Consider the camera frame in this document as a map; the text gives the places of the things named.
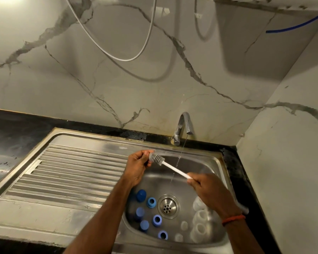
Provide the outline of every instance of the person's left hand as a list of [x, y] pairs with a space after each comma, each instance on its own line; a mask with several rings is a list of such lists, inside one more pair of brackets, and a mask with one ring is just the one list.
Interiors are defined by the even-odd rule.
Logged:
[[145, 169], [151, 166], [152, 161], [148, 160], [151, 152], [154, 150], [141, 150], [128, 156], [122, 176], [132, 183], [132, 187], [140, 183]]

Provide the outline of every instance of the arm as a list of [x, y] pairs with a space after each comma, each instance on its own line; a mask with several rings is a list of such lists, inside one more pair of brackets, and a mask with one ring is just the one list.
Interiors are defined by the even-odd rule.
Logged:
[[140, 183], [152, 150], [138, 151], [128, 156], [123, 175], [107, 197], [105, 203], [67, 247], [64, 254], [111, 253], [126, 201], [132, 187]]
[[[233, 197], [222, 181], [214, 174], [188, 173], [193, 179], [188, 179], [201, 200], [216, 211], [222, 220], [241, 215]], [[245, 220], [236, 220], [225, 225], [235, 254], [264, 254]]]

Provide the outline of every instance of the faucet spout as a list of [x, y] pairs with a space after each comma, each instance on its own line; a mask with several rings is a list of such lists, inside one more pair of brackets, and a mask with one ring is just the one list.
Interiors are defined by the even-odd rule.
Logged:
[[177, 129], [173, 135], [173, 144], [175, 146], [180, 145], [180, 134], [184, 124], [185, 124], [186, 133], [194, 134], [190, 115], [188, 112], [183, 112], [179, 118]]

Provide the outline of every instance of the white brush handle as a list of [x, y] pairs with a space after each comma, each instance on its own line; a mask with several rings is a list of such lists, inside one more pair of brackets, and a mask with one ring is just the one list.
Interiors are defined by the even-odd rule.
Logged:
[[179, 169], [171, 166], [170, 164], [166, 163], [165, 161], [162, 162], [163, 165], [169, 167], [170, 169], [172, 169], [174, 172], [177, 172], [178, 174], [182, 175], [183, 177], [187, 178], [187, 179], [192, 179], [192, 177], [190, 177], [189, 175], [185, 174], [184, 172], [180, 171]]

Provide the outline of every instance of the stainless steel sink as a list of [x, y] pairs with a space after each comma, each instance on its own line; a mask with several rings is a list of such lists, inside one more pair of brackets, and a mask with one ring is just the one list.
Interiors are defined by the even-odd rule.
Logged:
[[[67, 246], [104, 203], [122, 175], [127, 156], [147, 148], [174, 166], [181, 156], [178, 168], [186, 173], [215, 173], [233, 193], [221, 153], [54, 129], [0, 181], [0, 238]], [[155, 208], [134, 200], [139, 189], [158, 201]], [[196, 197], [185, 178], [154, 164], [130, 195], [114, 251], [231, 253], [218, 219], [212, 220], [212, 237], [203, 243], [191, 241], [191, 228], [180, 230], [182, 221], [192, 225]], [[132, 218], [137, 207], [145, 209], [144, 218], [149, 221], [160, 214], [161, 227], [150, 225], [147, 233], [140, 232]], [[160, 230], [168, 232], [167, 241], [157, 238]], [[174, 241], [176, 233], [183, 235], [182, 243]]]

